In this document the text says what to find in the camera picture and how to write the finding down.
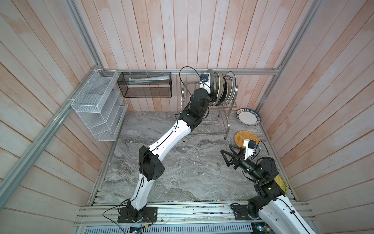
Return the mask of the orange woven plate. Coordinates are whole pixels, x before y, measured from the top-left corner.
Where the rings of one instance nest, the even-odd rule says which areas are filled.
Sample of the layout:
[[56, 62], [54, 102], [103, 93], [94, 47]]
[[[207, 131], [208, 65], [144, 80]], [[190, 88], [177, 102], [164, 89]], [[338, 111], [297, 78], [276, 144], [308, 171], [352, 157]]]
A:
[[260, 141], [260, 139], [258, 138], [258, 136], [255, 135], [254, 133], [250, 132], [250, 131], [239, 131], [239, 132], [236, 133], [235, 138], [234, 138], [235, 143], [237, 144], [237, 146], [242, 147], [242, 148], [245, 148], [244, 141], [246, 139], [255, 141], [256, 145]]

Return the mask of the stainless steel dish rack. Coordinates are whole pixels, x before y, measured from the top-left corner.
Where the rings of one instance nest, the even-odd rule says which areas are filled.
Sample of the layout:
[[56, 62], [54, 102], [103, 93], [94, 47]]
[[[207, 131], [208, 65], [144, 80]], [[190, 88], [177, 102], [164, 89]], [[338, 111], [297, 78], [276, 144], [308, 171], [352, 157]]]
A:
[[209, 115], [196, 127], [189, 136], [211, 136], [223, 135], [227, 139], [230, 130], [230, 115], [236, 105], [238, 87], [234, 88], [234, 95], [229, 99], [227, 105], [210, 106]]

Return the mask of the white plate with lettered rim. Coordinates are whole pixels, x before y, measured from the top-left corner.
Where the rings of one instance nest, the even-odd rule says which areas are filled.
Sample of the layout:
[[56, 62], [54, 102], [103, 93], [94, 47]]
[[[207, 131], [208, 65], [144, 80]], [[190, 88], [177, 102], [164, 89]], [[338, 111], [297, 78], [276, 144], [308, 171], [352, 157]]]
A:
[[256, 126], [261, 122], [261, 116], [252, 109], [241, 108], [236, 112], [238, 121], [247, 126]]

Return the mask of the dark blue oval plate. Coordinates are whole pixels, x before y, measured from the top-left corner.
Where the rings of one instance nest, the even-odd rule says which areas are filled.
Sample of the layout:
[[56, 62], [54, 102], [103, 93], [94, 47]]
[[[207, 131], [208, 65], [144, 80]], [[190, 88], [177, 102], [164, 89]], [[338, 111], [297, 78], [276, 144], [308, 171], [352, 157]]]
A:
[[224, 105], [224, 103], [226, 102], [226, 99], [228, 97], [228, 86], [229, 86], [229, 82], [231, 81], [231, 78], [229, 76], [225, 76], [224, 77], [224, 90], [223, 90], [223, 94], [221, 96], [221, 99], [220, 99], [220, 104], [221, 105]]

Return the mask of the cream floral plate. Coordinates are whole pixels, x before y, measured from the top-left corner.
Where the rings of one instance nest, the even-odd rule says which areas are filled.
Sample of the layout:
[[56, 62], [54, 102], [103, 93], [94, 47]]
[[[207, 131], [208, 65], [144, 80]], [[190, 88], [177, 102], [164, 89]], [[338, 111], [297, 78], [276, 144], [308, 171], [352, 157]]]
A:
[[222, 96], [223, 90], [224, 90], [224, 76], [223, 76], [223, 73], [221, 73], [221, 72], [219, 72], [219, 75], [220, 75], [220, 78], [221, 78], [221, 81], [222, 81], [222, 88], [221, 88], [221, 96]]

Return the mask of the sunburst plate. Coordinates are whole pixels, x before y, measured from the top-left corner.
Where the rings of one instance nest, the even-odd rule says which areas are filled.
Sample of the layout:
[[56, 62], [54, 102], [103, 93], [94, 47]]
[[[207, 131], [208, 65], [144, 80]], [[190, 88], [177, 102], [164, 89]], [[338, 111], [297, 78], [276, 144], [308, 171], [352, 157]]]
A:
[[231, 96], [231, 93], [232, 93], [232, 90], [233, 90], [235, 79], [230, 75], [226, 75], [225, 80], [227, 82], [228, 87], [227, 87], [227, 96], [226, 96], [226, 99], [224, 101], [224, 105], [228, 105], [228, 103], [230, 102], [230, 99], [231, 99], [230, 96]]
[[214, 102], [213, 106], [216, 106], [221, 97], [222, 81], [221, 81], [219, 72], [214, 72], [214, 76], [215, 76], [216, 101]]

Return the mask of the grey green plain plate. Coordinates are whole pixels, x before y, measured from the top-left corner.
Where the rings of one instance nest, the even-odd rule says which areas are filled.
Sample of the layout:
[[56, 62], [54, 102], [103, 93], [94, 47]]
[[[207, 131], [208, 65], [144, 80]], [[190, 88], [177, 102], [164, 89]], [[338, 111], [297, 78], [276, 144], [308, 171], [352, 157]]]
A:
[[212, 69], [208, 69], [206, 71], [209, 73], [209, 89], [210, 89], [210, 96], [213, 97], [215, 95], [215, 76], [214, 76], [214, 71]]

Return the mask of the white plate with black emblem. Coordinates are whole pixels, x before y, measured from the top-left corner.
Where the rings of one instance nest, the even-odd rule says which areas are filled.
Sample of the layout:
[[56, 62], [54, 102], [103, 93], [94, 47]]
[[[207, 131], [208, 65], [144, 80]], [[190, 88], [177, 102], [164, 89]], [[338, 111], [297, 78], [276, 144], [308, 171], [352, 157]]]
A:
[[230, 104], [232, 102], [232, 100], [234, 99], [234, 96], [237, 92], [237, 78], [236, 78], [236, 75], [233, 71], [229, 71], [225, 74], [225, 76], [229, 76], [231, 78], [231, 91], [230, 91], [230, 95], [228, 97], [228, 100], [226, 102], [226, 105]]

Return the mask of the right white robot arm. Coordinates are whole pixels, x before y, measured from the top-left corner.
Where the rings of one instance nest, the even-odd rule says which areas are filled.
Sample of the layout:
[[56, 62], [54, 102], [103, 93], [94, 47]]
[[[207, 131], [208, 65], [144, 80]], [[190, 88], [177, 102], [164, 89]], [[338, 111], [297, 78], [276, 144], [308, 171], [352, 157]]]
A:
[[246, 148], [229, 145], [230, 151], [221, 150], [227, 167], [242, 169], [244, 176], [255, 183], [257, 196], [248, 200], [247, 205], [232, 203], [231, 210], [236, 220], [262, 220], [275, 234], [314, 234], [315, 231], [292, 205], [284, 190], [275, 181], [279, 175], [275, 160], [271, 157], [259, 158], [256, 162], [248, 158], [255, 152], [255, 142], [251, 140]]

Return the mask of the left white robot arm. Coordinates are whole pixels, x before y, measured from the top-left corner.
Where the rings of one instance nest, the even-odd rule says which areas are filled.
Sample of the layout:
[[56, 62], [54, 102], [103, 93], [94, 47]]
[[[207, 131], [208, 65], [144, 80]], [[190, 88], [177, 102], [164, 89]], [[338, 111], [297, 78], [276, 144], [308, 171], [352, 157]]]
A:
[[163, 159], [208, 115], [209, 103], [213, 101], [214, 97], [210, 88], [196, 89], [191, 96], [189, 105], [180, 113], [173, 127], [154, 144], [148, 147], [142, 146], [139, 149], [139, 180], [133, 196], [126, 204], [128, 215], [132, 220], [142, 219], [150, 190], [165, 170], [162, 164]]

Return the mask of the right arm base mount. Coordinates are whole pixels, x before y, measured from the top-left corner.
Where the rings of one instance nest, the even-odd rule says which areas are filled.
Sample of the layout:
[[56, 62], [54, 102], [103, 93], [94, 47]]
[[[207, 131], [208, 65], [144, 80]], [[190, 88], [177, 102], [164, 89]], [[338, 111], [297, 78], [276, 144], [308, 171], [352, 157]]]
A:
[[269, 204], [272, 199], [255, 196], [248, 200], [247, 205], [230, 204], [236, 220], [257, 220], [260, 218], [259, 210]]

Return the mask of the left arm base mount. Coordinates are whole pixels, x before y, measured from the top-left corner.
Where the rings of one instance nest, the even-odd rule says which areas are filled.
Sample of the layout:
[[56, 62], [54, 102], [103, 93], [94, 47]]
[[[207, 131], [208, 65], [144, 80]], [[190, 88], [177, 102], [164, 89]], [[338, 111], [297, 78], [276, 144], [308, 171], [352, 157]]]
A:
[[132, 223], [132, 222], [151, 222], [157, 221], [157, 207], [144, 207], [141, 210], [136, 210], [132, 206], [123, 207], [119, 209], [118, 223]]

